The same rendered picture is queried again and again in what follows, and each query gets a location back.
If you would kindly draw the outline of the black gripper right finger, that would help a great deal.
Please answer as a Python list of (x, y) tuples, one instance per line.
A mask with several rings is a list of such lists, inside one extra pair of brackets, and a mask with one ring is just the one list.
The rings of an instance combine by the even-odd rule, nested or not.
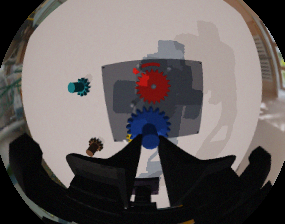
[(169, 204), (171, 206), (182, 205), (182, 200), (197, 188), (203, 177), (226, 169), (234, 164), (234, 156), (216, 157), (216, 159), (199, 160), (189, 152), (182, 151), (178, 145), (171, 143), (169, 139), (159, 135), (158, 155), (161, 160), (163, 176), (167, 194), (169, 194)]

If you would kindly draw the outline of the red gear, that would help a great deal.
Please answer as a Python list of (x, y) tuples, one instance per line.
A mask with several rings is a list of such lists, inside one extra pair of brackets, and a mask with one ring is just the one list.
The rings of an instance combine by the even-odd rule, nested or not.
[[(139, 89), (137, 95), (141, 93), (139, 99), (143, 97), (143, 103), (147, 100), (147, 103), (151, 103), (155, 105), (155, 101), (158, 101), (161, 104), (161, 99), (165, 100), (165, 96), (167, 96), (167, 92), (170, 91), (171, 85), (167, 84), (170, 80), (166, 80), (167, 76), (163, 76), (163, 71), (158, 73), (158, 69), (151, 68), (151, 72), (147, 71), (146, 73), (141, 72), (142, 77), (137, 77), (139, 81), (135, 81), (138, 84), (138, 87), (135, 89)], [(157, 88), (151, 88), (151, 84), (157, 84)], [(169, 88), (167, 88), (169, 87)]]

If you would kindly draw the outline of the blue gear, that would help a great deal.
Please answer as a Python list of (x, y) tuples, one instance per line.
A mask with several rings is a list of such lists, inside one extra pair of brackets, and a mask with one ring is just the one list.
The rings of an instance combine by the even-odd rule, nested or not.
[(127, 135), (130, 135), (129, 139), (133, 140), (138, 133), (142, 133), (142, 147), (146, 149), (155, 149), (159, 145), (159, 135), (163, 137), (167, 136), (166, 132), (170, 132), (170, 119), (169, 116), (165, 116), (165, 112), (159, 113), (159, 108), (155, 109), (143, 107), (142, 113), (137, 109), (137, 116), (131, 113), (131, 117), (127, 117), (127, 121), (130, 124), (126, 124)]

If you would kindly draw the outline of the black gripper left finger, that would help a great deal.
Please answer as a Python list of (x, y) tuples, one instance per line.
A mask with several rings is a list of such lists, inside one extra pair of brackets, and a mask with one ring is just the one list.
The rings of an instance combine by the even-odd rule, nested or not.
[(125, 208), (129, 208), (131, 194), (135, 183), (141, 155), (142, 133), (138, 133), (125, 148), (109, 157), (109, 159), (98, 159), (69, 153), (66, 155), (66, 163), (69, 164), (74, 176), (79, 175), (98, 181), (98, 183), (118, 186), (121, 190), (121, 198)]

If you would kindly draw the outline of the teal gear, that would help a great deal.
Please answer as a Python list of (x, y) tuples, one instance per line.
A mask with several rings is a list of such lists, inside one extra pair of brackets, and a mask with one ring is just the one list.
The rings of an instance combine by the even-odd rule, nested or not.
[(77, 83), (73, 83), (73, 81), (71, 81), (67, 89), (69, 89), (69, 92), (71, 93), (78, 92), (77, 95), (81, 97), (86, 96), (87, 93), (89, 93), (89, 88), (90, 88), (90, 87), (87, 87), (87, 85), (90, 84), (90, 81), (89, 83), (86, 83), (86, 81), (87, 79), (85, 79), (85, 77), (82, 77), (82, 79), (78, 79)]

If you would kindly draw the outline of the brown gear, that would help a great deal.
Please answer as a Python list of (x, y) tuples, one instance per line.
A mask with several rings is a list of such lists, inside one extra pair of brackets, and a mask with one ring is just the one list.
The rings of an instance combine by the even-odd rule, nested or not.
[(103, 147), (102, 147), (102, 141), (98, 141), (94, 139), (90, 139), (89, 141), (89, 149), (86, 151), (86, 155), (89, 155), (90, 157), (94, 156), (95, 151), (101, 152)]

